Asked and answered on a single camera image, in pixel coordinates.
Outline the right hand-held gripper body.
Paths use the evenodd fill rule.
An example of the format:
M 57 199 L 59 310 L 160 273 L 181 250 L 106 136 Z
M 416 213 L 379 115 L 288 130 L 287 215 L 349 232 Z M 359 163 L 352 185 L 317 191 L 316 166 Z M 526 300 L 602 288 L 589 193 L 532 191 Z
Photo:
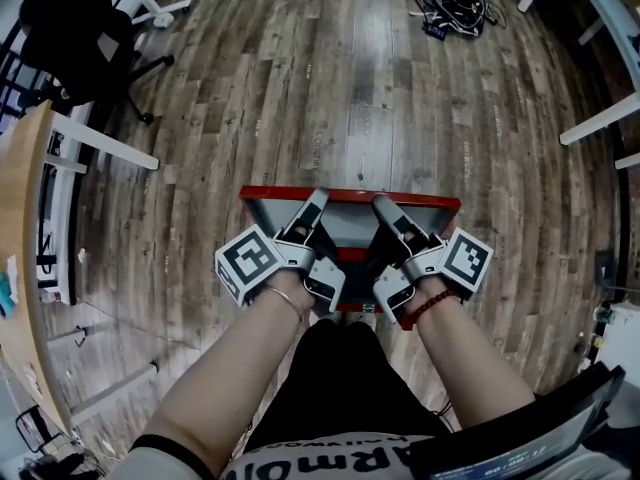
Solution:
M 419 316 L 438 302 L 455 296 L 469 299 L 479 288 L 493 255 L 493 249 L 460 228 L 448 240 L 429 233 L 431 247 L 409 259 L 387 259 L 373 274 L 372 292 L 384 313 L 400 325 L 413 325 Z M 440 278 L 445 288 L 427 302 L 409 312 L 407 306 L 415 298 L 421 282 Z

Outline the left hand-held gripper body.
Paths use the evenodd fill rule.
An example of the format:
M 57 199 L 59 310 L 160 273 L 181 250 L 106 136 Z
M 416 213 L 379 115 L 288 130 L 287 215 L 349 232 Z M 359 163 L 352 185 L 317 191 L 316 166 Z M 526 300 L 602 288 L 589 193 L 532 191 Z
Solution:
M 346 276 L 329 257 L 307 245 L 269 237 L 253 225 L 215 253 L 215 272 L 240 306 L 250 303 L 281 269 L 302 275 L 304 288 L 319 302 L 319 316 L 337 311 Z

